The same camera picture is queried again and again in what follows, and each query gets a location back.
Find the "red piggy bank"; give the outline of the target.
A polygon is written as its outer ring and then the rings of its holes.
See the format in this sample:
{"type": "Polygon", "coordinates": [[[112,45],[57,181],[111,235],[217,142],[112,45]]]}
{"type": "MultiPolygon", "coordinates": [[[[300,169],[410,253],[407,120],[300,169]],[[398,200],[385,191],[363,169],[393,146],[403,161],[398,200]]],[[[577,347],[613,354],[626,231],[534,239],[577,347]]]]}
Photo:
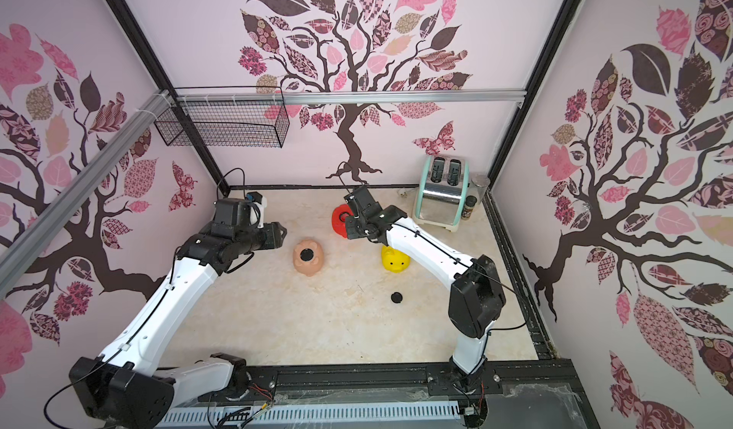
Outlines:
{"type": "Polygon", "coordinates": [[[352,216],[352,211],[348,205],[339,205],[332,211],[331,226],[332,230],[343,238],[347,238],[347,218],[352,216]]]}

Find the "yellow piggy bank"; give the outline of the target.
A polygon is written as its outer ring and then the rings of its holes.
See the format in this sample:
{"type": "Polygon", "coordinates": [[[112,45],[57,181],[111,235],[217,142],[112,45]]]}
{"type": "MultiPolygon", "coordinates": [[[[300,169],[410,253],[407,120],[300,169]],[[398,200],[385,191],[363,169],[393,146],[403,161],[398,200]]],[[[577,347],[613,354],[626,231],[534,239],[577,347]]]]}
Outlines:
{"type": "Polygon", "coordinates": [[[410,266],[410,257],[402,251],[397,251],[392,247],[382,247],[381,251],[382,265],[389,272],[404,272],[410,266]]]}

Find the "peach piggy bank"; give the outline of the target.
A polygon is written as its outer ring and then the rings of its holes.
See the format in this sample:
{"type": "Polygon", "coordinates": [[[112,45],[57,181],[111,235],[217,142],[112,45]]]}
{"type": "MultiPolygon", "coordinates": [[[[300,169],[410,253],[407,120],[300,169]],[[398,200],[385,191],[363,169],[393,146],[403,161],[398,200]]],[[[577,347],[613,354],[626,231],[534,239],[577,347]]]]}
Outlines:
{"type": "Polygon", "coordinates": [[[299,242],[293,251],[293,266],[296,272],[311,277],[322,270],[325,253],[320,243],[313,239],[299,242]]]}

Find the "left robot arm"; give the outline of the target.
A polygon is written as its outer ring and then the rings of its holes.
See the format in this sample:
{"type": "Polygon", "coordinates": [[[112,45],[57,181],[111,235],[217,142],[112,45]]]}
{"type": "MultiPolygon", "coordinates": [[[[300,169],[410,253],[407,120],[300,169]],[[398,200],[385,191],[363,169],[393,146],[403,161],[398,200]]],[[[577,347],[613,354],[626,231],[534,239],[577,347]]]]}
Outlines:
{"type": "Polygon", "coordinates": [[[236,400],[249,391],[243,358],[213,354],[188,367],[160,369],[176,331],[203,294],[241,256],[282,247],[280,223],[191,236],[172,268],[134,320],[96,358],[80,358],[69,378],[85,414],[123,428],[153,428],[173,408],[201,396],[236,400]]]}

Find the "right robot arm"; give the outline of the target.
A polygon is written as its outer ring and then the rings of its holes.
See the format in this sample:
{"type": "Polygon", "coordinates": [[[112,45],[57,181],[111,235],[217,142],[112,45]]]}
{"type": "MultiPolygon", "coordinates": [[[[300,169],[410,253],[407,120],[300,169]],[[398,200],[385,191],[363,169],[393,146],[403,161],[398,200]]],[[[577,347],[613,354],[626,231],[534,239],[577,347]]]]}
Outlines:
{"type": "Polygon", "coordinates": [[[400,251],[448,289],[448,318],[458,331],[450,363],[462,377],[477,376],[486,362],[490,331],[506,305],[494,260],[449,247],[399,207],[382,207],[366,186],[349,192],[345,202],[351,211],[346,219],[349,240],[364,238],[400,251]]]}

